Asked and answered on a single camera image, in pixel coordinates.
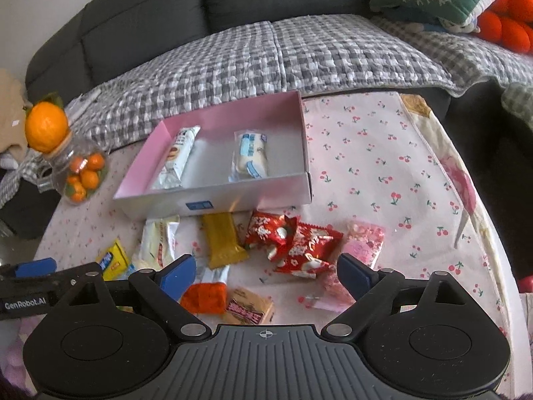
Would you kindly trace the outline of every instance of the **yellow snack package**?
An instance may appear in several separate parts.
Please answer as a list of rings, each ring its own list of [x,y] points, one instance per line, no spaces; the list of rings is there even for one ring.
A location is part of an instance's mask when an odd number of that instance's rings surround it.
[[[121,241],[118,239],[115,239],[113,245],[97,257],[96,262],[102,268],[102,277],[105,281],[116,279],[130,265],[126,252],[122,248]]]
[[[238,243],[231,213],[203,215],[202,220],[211,249],[209,269],[248,259],[248,253]]]

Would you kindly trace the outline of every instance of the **orange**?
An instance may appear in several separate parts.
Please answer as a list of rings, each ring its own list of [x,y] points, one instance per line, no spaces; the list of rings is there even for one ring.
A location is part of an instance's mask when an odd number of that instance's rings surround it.
[[[74,158],[70,160],[69,168],[70,171],[78,174],[86,166],[86,164],[87,160],[85,158],[82,158],[81,156],[74,156]]]
[[[25,131],[32,149],[50,153],[69,132],[67,115],[53,103],[38,102],[26,117]]]
[[[89,170],[101,170],[105,164],[105,159],[103,159],[103,156],[99,153],[93,153],[91,156],[89,156],[89,158],[87,158],[87,168]]]
[[[67,182],[70,183],[71,185],[74,185],[75,183],[79,182],[79,177],[76,176],[75,174],[71,174],[70,176],[67,177]]]
[[[82,185],[85,189],[96,189],[100,184],[98,173],[92,170],[82,170],[79,177],[82,180]]]
[[[74,203],[81,203],[83,200],[85,200],[85,196],[81,192],[75,192],[70,196],[70,199]]]
[[[65,188],[65,194],[74,202],[81,203],[87,197],[87,190],[83,187],[81,182],[77,181],[74,183],[67,184]]]

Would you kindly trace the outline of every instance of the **crosshair logo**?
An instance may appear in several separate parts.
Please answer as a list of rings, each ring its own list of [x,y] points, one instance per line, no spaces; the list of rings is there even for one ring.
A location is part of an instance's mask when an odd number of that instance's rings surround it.
[[[263,338],[270,338],[271,336],[275,334],[272,331],[264,330],[264,331],[258,332],[258,335],[262,336]]]

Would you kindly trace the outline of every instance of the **beige cloth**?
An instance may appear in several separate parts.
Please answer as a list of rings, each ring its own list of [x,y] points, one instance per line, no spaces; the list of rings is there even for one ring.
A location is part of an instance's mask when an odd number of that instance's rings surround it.
[[[25,105],[24,85],[6,69],[0,69],[0,153],[8,151],[19,164],[28,151]]]

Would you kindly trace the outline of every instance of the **metal screw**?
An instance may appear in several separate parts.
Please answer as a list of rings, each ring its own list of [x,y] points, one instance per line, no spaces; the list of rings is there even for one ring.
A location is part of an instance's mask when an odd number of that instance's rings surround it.
[[[204,334],[207,328],[199,323],[187,323],[181,327],[181,333],[187,337],[197,337]]]
[[[329,335],[336,337],[346,337],[352,333],[352,328],[344,323],[334,323],[326,328]]]

